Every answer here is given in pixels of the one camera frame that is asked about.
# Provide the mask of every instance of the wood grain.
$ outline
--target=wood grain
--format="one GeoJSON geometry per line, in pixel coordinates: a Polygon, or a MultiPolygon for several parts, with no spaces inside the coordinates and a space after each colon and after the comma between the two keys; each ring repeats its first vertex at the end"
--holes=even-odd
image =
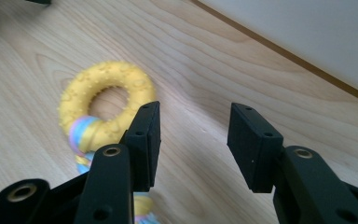
{"type": "MultiPolygon", "coordinates": [[[[0,190],[77,175],[58,126],[61,92],[107,60],[141,66],[161,101],[155,213],[162,223],[277,223],[271,195],[256,195],[227,146],[231,102],[257,109],[285,145],[318,151],[358,186],[358,98],[192,1],[0,0],[0,190]]],[[[126,92],[98,96],[113,118],[126,92]]]]}

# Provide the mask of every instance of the textured rubber surface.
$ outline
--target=textured rubber surface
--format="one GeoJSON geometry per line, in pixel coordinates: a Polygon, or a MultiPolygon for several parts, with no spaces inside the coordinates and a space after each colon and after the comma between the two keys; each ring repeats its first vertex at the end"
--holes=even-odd
{"type": "Polygon", "coordinates": [[[83,137],[80,144],[83,153],[118,143],[139,107],[156,99],[150,78],[139,67],[125,62],[95,64],[78,74],[62,94],[60,126],[66,135],[77,119],[88,115],[92,99],[109,87],[124,88],[129,94],[128,103],[115,119],[88,127],[84,134],[87,137],[83,137]]]}

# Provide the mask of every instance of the dog toy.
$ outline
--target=dog toy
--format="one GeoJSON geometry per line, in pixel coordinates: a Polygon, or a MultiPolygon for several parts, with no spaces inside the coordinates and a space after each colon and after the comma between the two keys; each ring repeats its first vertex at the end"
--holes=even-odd
{"type": "MultiPolygon", "coordinates": [[[[98,63],[78,74],[62,94],[59,113],[60,126],[76,154],[79,173],[83,174],[90,169],[96,150],[118,143],[130,127],[138,108],[153,102],[155,98],[156,92],[150,78],[131,63],[98,63]],[[90,116],[88,113],[92,99],[110,87],[122,87],[129,94],[123,111],[110,120],[90,116]]],[[[158,223],[150,213],[152,204],[147,194],[134,193],[136,223],[158,223]]]]}

